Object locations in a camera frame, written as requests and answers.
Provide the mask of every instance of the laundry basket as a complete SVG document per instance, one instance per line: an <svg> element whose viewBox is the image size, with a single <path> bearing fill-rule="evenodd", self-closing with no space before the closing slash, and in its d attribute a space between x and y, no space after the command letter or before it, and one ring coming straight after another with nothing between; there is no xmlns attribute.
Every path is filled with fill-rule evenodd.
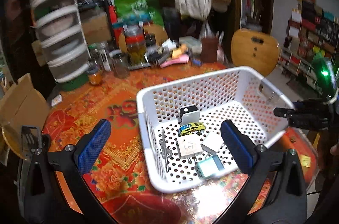
<svg viewBox="0 0 339 224"><path fill-rule="evenodd" d="M208 133L220 131L222 121L230 119L256 145L264 144L267 148L285 133L287 126L286 119L275 117L273 109L293 108L291 101L272 83L246 66L142 89L137 94L140 134L150 182L161 192L179 192L203 182L197 175L194 160L190 163L178 155L179 108L190 104L196 104L200 122L206 126L206 131L199 136L201 141ZM173 152L168 158L168 173L160 153L163 129L166 146ZM217 155L224 170L216 174L216 178L238 168L227 146L222 146ZM199 162L206 156L204 152L196 160Z"/></svg>

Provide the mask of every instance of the small jar with orange contents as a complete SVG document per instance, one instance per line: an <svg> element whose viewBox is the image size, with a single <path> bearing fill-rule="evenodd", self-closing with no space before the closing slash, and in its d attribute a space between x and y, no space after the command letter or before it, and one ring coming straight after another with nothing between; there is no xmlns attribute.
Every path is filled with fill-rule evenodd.
<svg viewBox="0 0 339 224"><path fill-rule="evenodd" d="M86 71L89 83L91 85L100 85L102 83L102 75L100 68L95 64L90 64L89 69Z"/></svg>

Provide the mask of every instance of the metal stick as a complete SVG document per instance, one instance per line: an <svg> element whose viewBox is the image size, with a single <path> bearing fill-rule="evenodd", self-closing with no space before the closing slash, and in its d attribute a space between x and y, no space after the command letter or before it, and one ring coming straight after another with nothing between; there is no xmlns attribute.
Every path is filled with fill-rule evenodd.
<svg viewBox="0 0 339 224"><path fill-rule="evenodd" d="M162 130L162 145L163 149L165 152L165 167L166 167L166 172L168 173L170 170L168 169L168 161L167 161L167 151L166 151L166 142L165 142L165 130Z"/></svg>

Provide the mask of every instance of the yellow toy car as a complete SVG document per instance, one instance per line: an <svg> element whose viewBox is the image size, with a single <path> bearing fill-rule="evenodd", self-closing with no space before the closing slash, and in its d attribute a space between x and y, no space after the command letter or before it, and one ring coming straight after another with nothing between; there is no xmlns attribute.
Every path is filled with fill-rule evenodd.
<svg viewBox="0 0 339 224"><path fill-rule="evenodd" d="M189 123L189 124L181 126L179 128L178 135L179 136L184 136L184 135L193 134L193 133L203 134L205 129L206 129L206 127L205 127L204 123L202 123L202 122L199 122L199 123Z"/></svg>

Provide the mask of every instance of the bolt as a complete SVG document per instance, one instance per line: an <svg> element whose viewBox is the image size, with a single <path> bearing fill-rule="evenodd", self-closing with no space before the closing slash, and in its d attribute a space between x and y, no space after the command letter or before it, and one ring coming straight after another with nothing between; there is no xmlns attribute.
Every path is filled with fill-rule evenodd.
<svg viewBox="0 0 339 224"><path fill-rule="evenodd" d="M68 152L72 151L73 149L74 149L74 146L73 146L73 145L67 145L67 146L65 146L65 150L68 151Z"/></svg>
<svg viewBox="0 0 339 224"><path fill-rule="evenodd" d="M265 150L267 150L267 148L266 148L264 145L257 145L257 149L258 149L260 152L264 152Z"/></svg>
<svg viewBox="0 0 339 224"><path fill-rule="evenodd" d="M292 155L296 155L297 151L294 148L289 149L289 153Z"/></svg>
<svg viewBox="0 0 339 224"><path fill-rule="evenodd" d="M39 155L40 153L42 153L42 149L37 148L37 149L34 151L34 153L35 153L36 155Z"/></svg>

